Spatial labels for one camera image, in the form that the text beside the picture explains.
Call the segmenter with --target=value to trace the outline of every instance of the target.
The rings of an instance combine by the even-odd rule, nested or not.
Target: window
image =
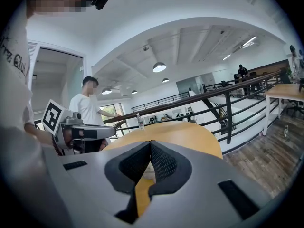
[[[111,114],[119,114],[121,116],[124,115],[121,104],[111,104],[111,105],[101,106],[100,109],[105,111],[105,112],[111,113]],[[108,117],[108,116],[101,116],[101,118],[102,118],[103,121],[111,119],[111,117]],[[118,122],[106,123],[105,125],[112,127],[117,123]],[[119,131],[120,128],[127,128],[127,127],[128,127],[127,123],[122,124],[121,127],[117,128],[116,135],[113,136],[113,137],[116,137],[116,138],[117,137],[122,137],[123,135],[129,133],[130,132],[129,130]]]

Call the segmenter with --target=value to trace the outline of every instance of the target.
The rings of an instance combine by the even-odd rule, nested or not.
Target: hand
[[[106,140],[103,139],[102,142],[101,142],[101,145],[99,147],[99,151],[103,150],[105,147],[106,147]]]
[[[84,132],[82,130],[79,130],[79,135],[81,137],[84,136]],[[71,129],[65,129],[63,131],[63,138],[65,140],[66,145],[68,146],[68,144],[70,144],[71,140],[72,140],[72,130]]]

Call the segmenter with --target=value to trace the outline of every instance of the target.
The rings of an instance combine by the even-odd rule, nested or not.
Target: chair
[[[280,78],[283,82],[283,84],[290,84],[290,79],[286,73],[286,68],[281,68],[281,72],[280,72]],[[304,79],[300,80],[300,87],[299,87],[299,91],[301,91],[301,88],[303,87],[303,83],[304,83]],[[303,115],[303,119],[304,119],[304,110],[303,108],[299,107],[299,101],[293,101],[293,100],[288,100],[289,102],[293,102],[294,106],[293,107],[288,107],[286,109],[286,113],[288,113],[288,110],[293,110],[293,114],[291,115],[291,117],[295,116],[296,112],[300,112]]]

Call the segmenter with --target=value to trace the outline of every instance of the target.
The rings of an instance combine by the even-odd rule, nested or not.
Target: wooden table
[[[263,130],[263,135],[265,136],[268,128],[269,119],[269,108],[270,108],[270,98],[279,99],[279,113],[278,118],[281,116],[282,101],[281,99],[293,100],[293,101],[303,101],[304,102],[304,89],[299,92],[299,84],[279,84],[272,89],[266,91],[266,120]]]
[[[150,140],[173,143],[223,159],[220,145],[211,132],[199,125],[178,121],[156,123],[146,126],[144,130],[134,130],[109,144],[103,151]],[[153,184],[152,180],[141,178],[135,187],[138,216],[141,216],[150,204],[148,190]]]

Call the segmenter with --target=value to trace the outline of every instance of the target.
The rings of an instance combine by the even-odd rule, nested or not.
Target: fluorescent light
[[[107,95],[107,94],[110,94],[110,93],[112,93],[112,90],[110,88],[105,88],[105,89],[103,89],[101,94]]]
[[[257,37],[253,36],[249,41],[247,41],[244,45],[242,45],[242,47],[244,47],[245,45],[247,45],[250,41],[253,41],[255,38],[257,38]]]
[[[158,73],[166,69],[166,65],[164,63],[155,63],[153,66],[153,72]]]
[[[230,57],[231,56],[231,54],[229,54],[227,57],[225,57],[222,61],[224,61],[224,60],[226,60],[228,57]]]

